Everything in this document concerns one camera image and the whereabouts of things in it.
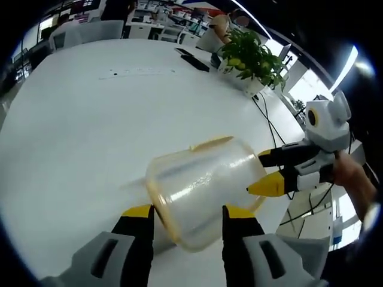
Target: green leaves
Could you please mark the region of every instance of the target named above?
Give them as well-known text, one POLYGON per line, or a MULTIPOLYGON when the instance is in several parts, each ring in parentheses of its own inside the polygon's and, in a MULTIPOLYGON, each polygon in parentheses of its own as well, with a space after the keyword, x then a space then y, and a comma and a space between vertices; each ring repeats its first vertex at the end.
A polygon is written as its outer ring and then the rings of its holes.
POLYGON ((258 78, 265 86, 275 88, 285 86, 285 79, 280 72, 285 68, 282 60, 274 56, 270 49, 261 45, 261 40, 254 31, 242 32, 231 30, 227 35, 230 42, 223 48, 223 59, 229 62, 229 66, 241 71, 238 78, 258 78))

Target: clear plastic container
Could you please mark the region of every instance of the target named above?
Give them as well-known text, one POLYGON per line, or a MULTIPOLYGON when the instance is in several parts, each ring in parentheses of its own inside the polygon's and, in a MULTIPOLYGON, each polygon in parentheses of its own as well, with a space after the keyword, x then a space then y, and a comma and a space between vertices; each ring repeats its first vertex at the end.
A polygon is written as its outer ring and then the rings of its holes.
POLYGON ((197 252, 222 235, 224 205, 255 211, 260 198, 246 188, 265 175, 253 150, 227 137, 155 158, 145 181, 171 239, 197 252))

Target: phone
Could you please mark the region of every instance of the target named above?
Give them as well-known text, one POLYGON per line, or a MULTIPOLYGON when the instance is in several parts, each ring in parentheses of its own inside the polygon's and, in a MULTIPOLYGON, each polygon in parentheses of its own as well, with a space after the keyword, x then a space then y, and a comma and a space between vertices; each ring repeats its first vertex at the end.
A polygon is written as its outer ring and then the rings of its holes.
POLYGON ((177 52, 179 52, 181 55, 191 56, 194 57, 193 54, 190 54, 188 51, 181 49, 181 48, 174 48, 177 52))

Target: desk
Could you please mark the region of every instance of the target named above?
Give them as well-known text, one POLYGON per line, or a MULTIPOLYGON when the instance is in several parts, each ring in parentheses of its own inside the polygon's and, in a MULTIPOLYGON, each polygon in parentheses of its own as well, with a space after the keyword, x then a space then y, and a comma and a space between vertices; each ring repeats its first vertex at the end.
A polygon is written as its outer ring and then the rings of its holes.
MULTIPOLYGON (((21 87, 0 132, 0 211, 38 278, 64 271, 75 251, 147 198, 121 187, 143 177, 152 158, 222 135, 242 138, 256 153, 273 147, 254 103, 213 68, 190 66, 175 47, 182 46, 129 39, 79 45, 48 56, 21 87), (135 68, 164 73, 108 78, 111 70, 135 68)), ((209 62, 209 53, 187 50, 209 62)), ((278 97, 266 100, 285 141, 301 140, 278 97)), ((289 203, 265 201, 257 214, 265 232, 276 231, 289 203)), ((221 250, 219 240, 196 254, 166 251, 153 260, 149 286, 224 286, 221 250)))

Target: human hand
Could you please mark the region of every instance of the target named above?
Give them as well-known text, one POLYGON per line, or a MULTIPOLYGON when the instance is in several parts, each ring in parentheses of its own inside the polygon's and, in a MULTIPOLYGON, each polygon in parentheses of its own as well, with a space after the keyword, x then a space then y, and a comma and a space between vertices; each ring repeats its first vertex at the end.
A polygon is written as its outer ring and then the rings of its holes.
POLYGON ((344 151, 336 154, 333 168, 333 179, 336 185, 342 187, 352 187, 357 185, 360 178, 364 175, 364 170, 352 157, 344 151))

